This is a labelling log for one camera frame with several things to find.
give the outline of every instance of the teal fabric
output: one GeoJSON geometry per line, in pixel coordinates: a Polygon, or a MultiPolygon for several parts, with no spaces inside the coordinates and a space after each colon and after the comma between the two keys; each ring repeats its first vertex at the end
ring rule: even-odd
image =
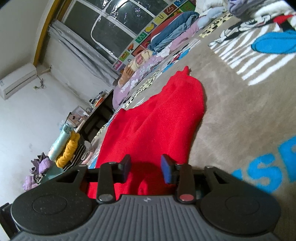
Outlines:
{"type": "Polygon", "coordinates": [[[49,152],[48,157],[52,161],[56,161],[57,157],[62,153],[63,149],[65,148],[67,141],[71,136],[71,132],[74,130],[72,126],[69,124],[64,124],[63,129],[56,139],[56,141],[52,144],[49,152]]]}

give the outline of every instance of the white air conditioner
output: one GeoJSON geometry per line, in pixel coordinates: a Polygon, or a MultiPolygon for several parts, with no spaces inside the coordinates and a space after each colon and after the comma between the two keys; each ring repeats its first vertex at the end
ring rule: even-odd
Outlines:
{"type": "Polygon", "coordinates": [[[0,95],[3,99],[7,99],[36,77],[35,66],[31,63],[26,64],[0,80],[0,95]]]}

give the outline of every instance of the red blanket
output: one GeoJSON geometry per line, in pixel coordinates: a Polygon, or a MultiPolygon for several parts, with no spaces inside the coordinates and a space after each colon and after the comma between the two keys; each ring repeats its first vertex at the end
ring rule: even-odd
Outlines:
{"type": "MultiPolygon", "coordinates": [[[[162,91],[133,109],[121,109],[104,138],[96,167],[120,162],[130,154],[132,167],[126,183],[115,184],[115,194],[159,195],[174,192],[166,185],[160,156],[168,154],[178,164],[187,162],[193,134],[204,114],[201,83],[177,71],[162,91]]],[[[97,183],[90,183],[88,196],[96,197],[97,183]]]]}

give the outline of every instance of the black object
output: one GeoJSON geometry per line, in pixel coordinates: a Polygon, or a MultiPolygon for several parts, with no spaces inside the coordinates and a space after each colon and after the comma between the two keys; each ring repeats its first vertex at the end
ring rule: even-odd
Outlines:
{"type": "Polygon", "coordinates": [[[114,183],[124,183],[130,168],[129,155],[97,169],[80,165],[20,195],[11,216],[22,231],[13,240],[279,241],[272,233],[277,201],[216,167],[192,170],[163,155],[161,170],[176,184],[175,195],[116,201],[114,183]],[[96,200],[85,195],[89,182],[98,182],[96,200]]]}

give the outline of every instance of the gray curtain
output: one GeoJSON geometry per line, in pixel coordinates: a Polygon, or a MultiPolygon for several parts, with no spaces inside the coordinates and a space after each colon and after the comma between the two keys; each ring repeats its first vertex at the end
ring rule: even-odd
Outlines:
{"type": "Polygon", "coordinates": [[[102,79],[108,86],[112,86],[114,80],[118,78],[118,73],[108,60],[60,21],[54,20],[49,26],[48,33],[62,43],[94,76],[102,79]]]}

